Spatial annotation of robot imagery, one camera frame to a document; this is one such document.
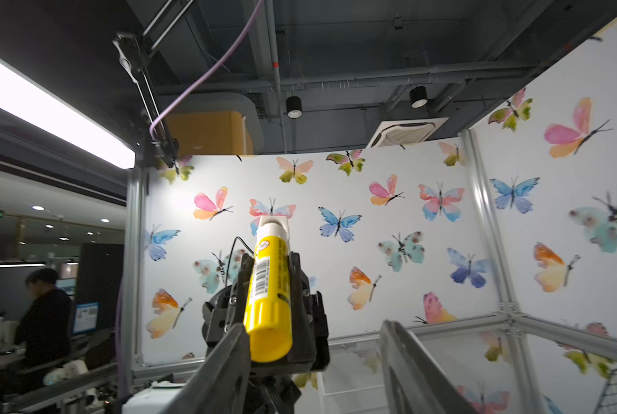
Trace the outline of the yellow glue stick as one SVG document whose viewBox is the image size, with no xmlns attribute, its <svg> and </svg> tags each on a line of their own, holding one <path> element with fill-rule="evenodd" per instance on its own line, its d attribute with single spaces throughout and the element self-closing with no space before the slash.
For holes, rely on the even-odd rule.
<svg viewBox="0 0 617 414">
<path fill-rule="evenodd" d="M 288 219 L 262 217 L 244 322 L 253 362 L 278 361 L 292 348 L 289 253 Z"/>
</svg>

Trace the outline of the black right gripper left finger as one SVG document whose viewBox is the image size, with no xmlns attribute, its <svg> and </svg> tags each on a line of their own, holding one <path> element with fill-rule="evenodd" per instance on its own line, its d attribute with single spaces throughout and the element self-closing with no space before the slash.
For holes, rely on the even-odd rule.
<svg viewBox="0 0 617 414">
<path fill-rule="evenodd" d="M 242 413 L 250 372 L 250 338 L 234 324 L 162 414 Z"/>
</svg>

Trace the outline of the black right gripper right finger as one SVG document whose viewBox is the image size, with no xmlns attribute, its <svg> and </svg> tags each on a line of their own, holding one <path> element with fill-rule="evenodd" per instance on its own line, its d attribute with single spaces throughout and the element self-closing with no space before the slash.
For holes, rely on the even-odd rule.
<svg viewBox="0 0 617 414">
<path fill-rule="evenodd" d="M 423 344 L 401 324 L 386 320 L 380 356 L 390 413 L 474 413 Z"/>
</svg>

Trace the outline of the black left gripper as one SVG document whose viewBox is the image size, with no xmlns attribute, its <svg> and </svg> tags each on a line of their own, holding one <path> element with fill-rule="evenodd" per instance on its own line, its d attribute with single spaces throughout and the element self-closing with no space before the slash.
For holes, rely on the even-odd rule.
<svg viewBox="0 0 617 414">
<path fill-rule="evenodd" d="M 255 261 L 242 256 L 237 283 L 225 287 L 202 307 L 206 358 L 236 324 L 244 324 Z M 323 372 L 330 362 L 328 322 L 322 294 L 311 293 L 298 253 L 289 255 L 293 345 L 282 359 L 251 363 L 245 413 L 292 413 L 301 398 L 298 381 Z"/>
</svg>

